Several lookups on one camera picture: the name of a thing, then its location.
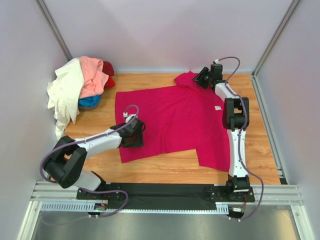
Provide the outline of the magenta t shirt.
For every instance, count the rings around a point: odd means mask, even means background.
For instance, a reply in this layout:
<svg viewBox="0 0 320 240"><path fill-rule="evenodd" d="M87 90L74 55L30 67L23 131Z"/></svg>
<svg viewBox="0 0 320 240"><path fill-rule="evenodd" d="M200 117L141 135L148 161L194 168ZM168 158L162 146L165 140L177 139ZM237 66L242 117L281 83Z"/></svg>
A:
<svg viewBox="0 0 320 240"><path fill-rule="evenodd" d="M124 121L129 105L137 105L138 118L146 125L143 146L120 148L122 163L195 149L202 167L227 172L230 168L229 138L222 122L223 101L203 89L189 71L174 79L175 85L117 92L115 122Z"/></svg>

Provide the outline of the cream white t shirt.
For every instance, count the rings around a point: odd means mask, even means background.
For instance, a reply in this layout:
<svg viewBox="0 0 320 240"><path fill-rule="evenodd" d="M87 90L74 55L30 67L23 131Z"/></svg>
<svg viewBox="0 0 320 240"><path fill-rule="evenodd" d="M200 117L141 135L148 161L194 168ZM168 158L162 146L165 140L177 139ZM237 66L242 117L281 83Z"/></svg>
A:
<svg viewBox="0 0 320 240"><path fill-rule="evenodd" d="M79 114L78 100L85 82L80 60L77 58L55 70L55 75L56 79L47 85L47 108L54 111L55 136L59 140L64 136L69 122L76 123Z"/></svg>

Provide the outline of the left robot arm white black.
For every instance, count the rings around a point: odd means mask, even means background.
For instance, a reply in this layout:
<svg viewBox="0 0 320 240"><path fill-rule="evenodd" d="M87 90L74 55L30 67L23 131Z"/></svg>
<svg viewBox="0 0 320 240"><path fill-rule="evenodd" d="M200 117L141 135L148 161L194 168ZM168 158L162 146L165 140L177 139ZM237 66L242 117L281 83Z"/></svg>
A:
<svg viewBox="0 0 320 240"><path fill-rule="evenodd" d="M76 186L94 201L110 193L119 194L119 189L108 187L97 173L84 170L85 161L108 150L142 147L145 129L146 124L132 114L124 123L96 135L76 139L64 136L41 160L40 175L63 189Z"/></svg>

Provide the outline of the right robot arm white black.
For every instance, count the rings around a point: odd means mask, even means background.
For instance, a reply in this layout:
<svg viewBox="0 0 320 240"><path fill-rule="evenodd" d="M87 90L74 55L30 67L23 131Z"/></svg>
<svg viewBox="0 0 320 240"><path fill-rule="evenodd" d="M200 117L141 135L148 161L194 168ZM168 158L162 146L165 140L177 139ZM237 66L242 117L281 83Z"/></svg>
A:
<svg viewBox="0 0 320 240"><path fill-rule="evenodd" d="M246 170L245 138L249 126L249 99L241 98L223 79L223 65L218 60L204 67L193 79L204 89L210 88L222 101L222 125L229 139L230 167L224 186L213 187L211 198L218 201L248 202L252 196Z"/></svg>

